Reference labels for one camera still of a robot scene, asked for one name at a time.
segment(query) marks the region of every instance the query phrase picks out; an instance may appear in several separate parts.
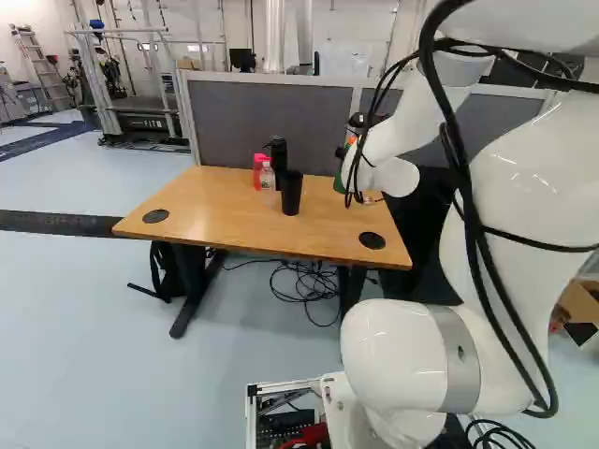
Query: wooden desk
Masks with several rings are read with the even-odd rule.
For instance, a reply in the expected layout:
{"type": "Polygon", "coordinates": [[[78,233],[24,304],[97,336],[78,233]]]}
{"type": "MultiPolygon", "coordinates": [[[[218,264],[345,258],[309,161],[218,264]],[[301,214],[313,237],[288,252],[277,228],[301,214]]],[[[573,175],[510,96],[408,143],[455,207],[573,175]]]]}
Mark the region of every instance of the wooden desk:
{"type": "MultiPolygon", "coordinates": [[[[191,254],[190,246],[199,247],[202,252],[202,247],[210,246],[352,266],[351,272],[344,267],[340,273],[340,282],[347,287],[340,285],[342,293],[349,289],[348,295],[353,297],[344,302],[351,307],[350,303],[359,299],[366,267],[410,269],[412,261],[384,201],[371,205],[354,202],[346,209],[343,196],[332,189],[332,184],[333,178],[305,176],[299,215],[289,217],[281,212],[279,193],[254,189],[251,170],[191,167],[133,210],[112,231],[119,236],[175,243],[180,253],[178,261],[187,264],[197,256],[197,252],[191,254]],[[168,210],[166,220],[143,222],[147,212],[159,209],[168,210]],[[366,231],[382,236],[385,248],[371,250],[362,245],[358,237],[366,231]]],[[[194,269],[187,267],[185,271],[192,275],[194,269]]],[[[198,288],[204,291],[205,285],[194,290],[198,288]]]]}

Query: black cup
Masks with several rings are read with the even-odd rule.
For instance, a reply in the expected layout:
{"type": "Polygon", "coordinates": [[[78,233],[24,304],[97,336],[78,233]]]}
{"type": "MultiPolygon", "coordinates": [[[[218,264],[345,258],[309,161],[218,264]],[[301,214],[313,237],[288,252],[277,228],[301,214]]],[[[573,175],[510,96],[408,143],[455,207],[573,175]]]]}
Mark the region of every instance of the black cup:
{"type": "Polygon", "coordinates": [[[285,170],[279,175],[281,184],[281,206],[285,215],[297,215],[300,212],[301,185],[303,175],[297,170],[285,170]]]}

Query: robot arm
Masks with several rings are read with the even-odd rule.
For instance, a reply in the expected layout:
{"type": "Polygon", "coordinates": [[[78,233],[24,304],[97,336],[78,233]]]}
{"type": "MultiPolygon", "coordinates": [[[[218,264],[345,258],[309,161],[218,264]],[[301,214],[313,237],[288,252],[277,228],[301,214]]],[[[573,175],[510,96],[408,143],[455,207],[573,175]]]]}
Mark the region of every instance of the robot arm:
{"type": "MultiPolygon", "coordinates": [[[[527,50],[599,54],[599,32],[594,25],[599,8],[591,0],[575,0],[567,7],[557,1],[508,0],[501,3],[501,10],[496,10],[499,6],[492,0],[440,3],[466,4],[443,23],[447,36],[527,50]],[[556,33],[555,25],[563,34],[556,33]]],[[[447,86],[443,70],[435,65],[447,86]]],[[[587,80],[597,82],[599,76],[594,75],[587,80]]],[[[583,77],[588,76],[592,73],[585,69],[583,77]]],[[[455,99],[449,92],[447,96],[455,109],[455,99]]],[[[426,105],[424,109],[436,111],[426,105]]],[[[595,148],[598,110],[598,95],[572,92],[548,113],[491,142],[470,165],[472,195],[484,225],[546,244],[586,248],[556,252],[487,236],[513,308],[545,360],[551,310],[599,241],[594,225],[599,209],[593,206],[599,192],[595,170],[599,165],[595,148]]],[[[435,132],[444,120],[440,114],[427,119],[431,120],[428,129],[435,132]]],[[[387,127],[387,139],[380,139],[385,144],[364,149],[380,167],[386,156],[412,149],[403,144],[408,141],[405,134],[387,127]],[[381,151],[383,147],[396,152],[381,151]],[[377,159],[379,152],[384,156],[377,159]]],[[[418,132],[409,141],[425,141],[419,139],[426,135],[418,132]]],[[[373,141],[377,143],[369,137],[367,144],[373,141]]],[[[363,177],[368,185],[379,182],[375,179],[379,166],[373,165],[368,168],[372,173],[363,177]]],[[[347,379],[373,429],[392,447],[425,445],[441,430],[444,413],[518,413],[533,403],[531,389],[481,307],[467,254],[472,252],[467,251],[463,220],[452,207],[443,229],[440,259],[464,304],[449,308],[374,299],[359,303],[343,321],[347,379]]],[[[533,382],[544,391],[538,364],[506,312],[488,267],[481,262],[479,268],[499,326],[533,382]]]]}
{"type": "MultiPolygon", "coordinates": [[[[435,54],[435,65],[454,110],[468,98],[493,61],[493,56],[469,57],[447,52],[435,54]]],[[[435,140],[442,121],[443,114],[418,65],[410,74],[393,115],[374,126],[368,134],[362,154],[374,167],[366,163],[359,165],[358,189],[382,190],[391,196],[411,194],[418,186],[418,170],[413,164],[396,156],[435,140]]],[[[348,185],[356,149],[357,143],[352,145],[343,159],[344,185],[348,185]]],[[[353,191],[353,180],[349,182],[349,187],[350,192],[353,191]]]]}

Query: backpack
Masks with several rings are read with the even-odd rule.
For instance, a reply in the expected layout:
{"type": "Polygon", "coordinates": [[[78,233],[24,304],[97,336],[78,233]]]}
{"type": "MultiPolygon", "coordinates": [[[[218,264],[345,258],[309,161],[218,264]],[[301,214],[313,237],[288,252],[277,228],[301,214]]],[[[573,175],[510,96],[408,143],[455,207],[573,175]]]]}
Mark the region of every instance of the backpack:
{"type": "Polygon", "coordinates": [[[150,271],[152,272],[153,289],[156,296],[170,304],[174,297],[186,294],[185,286],[181,281],[175,252],[170,243],[166,241],[153,241],[150,246],[150,271]],[[160,269],[165,275],[160,279],[160,269]]]}

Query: desk grommet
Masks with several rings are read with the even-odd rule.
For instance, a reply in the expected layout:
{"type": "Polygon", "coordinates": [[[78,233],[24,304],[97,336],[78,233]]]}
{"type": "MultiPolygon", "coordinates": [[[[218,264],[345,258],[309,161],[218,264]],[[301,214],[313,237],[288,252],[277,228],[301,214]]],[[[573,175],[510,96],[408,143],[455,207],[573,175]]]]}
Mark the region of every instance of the desk grommet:
{"type": "Polygon", "coordinates": [[[147,224],[160,223],[166,220],[169,215],[170,212],[166,209],[155,209],[146,213],[141,220],[143,220],[143,223],[147,224]]]}
{"type": "Polygon", "coordinates": [[[382,250],[386,245],[385,238],[375,232],[362,232],[358,238],[362,245],[371,250],[382,250]]]}

